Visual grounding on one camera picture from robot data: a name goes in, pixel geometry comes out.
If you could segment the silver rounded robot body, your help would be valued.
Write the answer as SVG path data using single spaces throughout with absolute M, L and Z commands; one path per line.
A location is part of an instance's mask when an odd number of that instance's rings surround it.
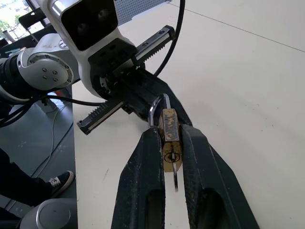
M 76 199 L 54 198 L 42 202 L 24 215 L 20 229 L 78 229 Z

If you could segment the black chair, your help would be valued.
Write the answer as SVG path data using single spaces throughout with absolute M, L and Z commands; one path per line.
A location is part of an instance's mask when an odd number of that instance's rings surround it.
M 37 32 L 30 32 L 30 27 L 38 22 L 43 22 L 46 19 L 46 15 L 41 10 L 37 8 L 21 17 L 19 17 L 19 23 L 23 28 L 29 33 L 29 36 L 22 38 L 21 41 L 26 43 L 26 47 L 34 47 L 37 45 L 39 40 L 50 33 L 57 33 L 54 27 L 49 23 Z

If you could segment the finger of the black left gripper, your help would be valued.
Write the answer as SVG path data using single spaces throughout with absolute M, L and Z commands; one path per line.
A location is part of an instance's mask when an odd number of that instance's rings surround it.
M 180 100 L 176 97 L 169 85 L 158 77 L 153 76 L 148 71 L 142 71 L 142 98 L 149 105 L 153 100 L 161 95 L 167 94 L 169 96 L 171 108 L 174 108 L 178 115 L 179 123 L 193 126 L 186 110 L 184 109 Z
M 144 87 L 123 87 L 122 97 L 139 118 L 148 122 L 149 110 L 155 100 L 153 92 Z

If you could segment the dark blue canvas sneaker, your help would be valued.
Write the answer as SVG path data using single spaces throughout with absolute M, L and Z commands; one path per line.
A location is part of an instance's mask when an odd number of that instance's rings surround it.
M 48 183 L 51 186 L 51 196 L 50 198 L 58 197 L 62 192 L 64 192 L 74 181 L 75 175 L 72 171 L 65 171 L 57 177 L 51 178 Z

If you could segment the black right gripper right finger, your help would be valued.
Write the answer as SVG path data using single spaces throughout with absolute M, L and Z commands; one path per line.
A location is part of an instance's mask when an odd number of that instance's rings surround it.
M 206 136 L 188 125 L 181 136 L 190 229 L 260 229 L 234 172 Z

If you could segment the silver padlock key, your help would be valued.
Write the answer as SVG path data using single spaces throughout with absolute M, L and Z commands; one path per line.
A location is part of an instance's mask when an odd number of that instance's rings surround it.
M 178 192 L 178 177 L 177 177 L 177 165 L 175 153 L 172 153 L 172 165 L 173 165 L 173 181 L 175 192 Z

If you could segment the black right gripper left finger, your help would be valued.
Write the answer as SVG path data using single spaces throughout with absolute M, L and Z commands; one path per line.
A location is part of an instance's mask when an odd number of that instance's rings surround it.
M 164 229 L 165 181 L 161 139 L 143 132 L 120 175 L 111 229 Z

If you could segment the brass padlock with steel shackle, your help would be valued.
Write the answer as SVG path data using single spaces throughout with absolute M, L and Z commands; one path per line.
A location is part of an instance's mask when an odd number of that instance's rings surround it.
M 154 123 L 158 105 L 161 106 L 159 123 Z M 162 141 L 162 156 L 164 172 L 177 174 L 182 164 L 182 146 L 180 129 L 176 110 L 171 108 L 169 96 L 161 94 L 152 103 L 149 110 L 148 123 L 150 127 L 156 126 Z

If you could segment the person's leg in dark trousers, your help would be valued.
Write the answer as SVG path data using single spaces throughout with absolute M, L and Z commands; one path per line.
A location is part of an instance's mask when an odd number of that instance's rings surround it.
M 33 207 L 49 199 L 51 193 L 50 183 L 28 176 L 0 149 L 0 195 Z

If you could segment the grey perforated panel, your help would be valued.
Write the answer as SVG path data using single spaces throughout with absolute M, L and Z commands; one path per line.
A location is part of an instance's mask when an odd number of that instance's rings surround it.
M 138 14 L 150 10 L 170 0 L 114 0 L 118 25 L 121 26 Z

